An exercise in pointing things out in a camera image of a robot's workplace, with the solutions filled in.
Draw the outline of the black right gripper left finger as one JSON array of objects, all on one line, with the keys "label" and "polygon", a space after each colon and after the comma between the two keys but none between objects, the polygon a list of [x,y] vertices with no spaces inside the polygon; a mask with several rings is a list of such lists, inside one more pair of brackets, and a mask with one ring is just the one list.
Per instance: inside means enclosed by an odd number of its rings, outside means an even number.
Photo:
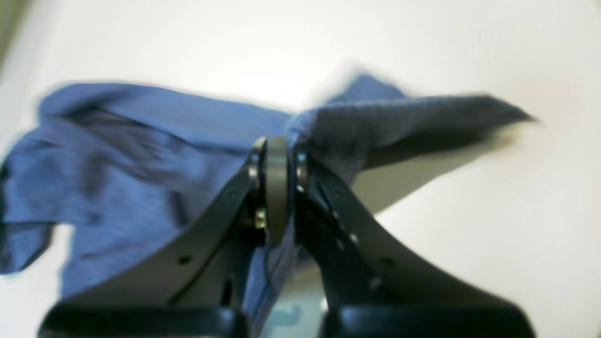
[{"label": "black right gripper left finger", "polygon": [[258,247],[288,224],[283,138],[260,138],[202,216],[114,278],[56,304],[39,338],[253,338],[243,312]]}]

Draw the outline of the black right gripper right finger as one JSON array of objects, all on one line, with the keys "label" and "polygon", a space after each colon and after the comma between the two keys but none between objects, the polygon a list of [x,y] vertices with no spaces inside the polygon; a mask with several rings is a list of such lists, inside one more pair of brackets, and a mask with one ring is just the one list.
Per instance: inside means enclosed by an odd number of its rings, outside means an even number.
[{"label": "black right gripper right finger", "polygon": [[320,338],[533,338],[514,303],[429,263],[380,225],[348,185],[296,150],[298,242],[320,268]]}]

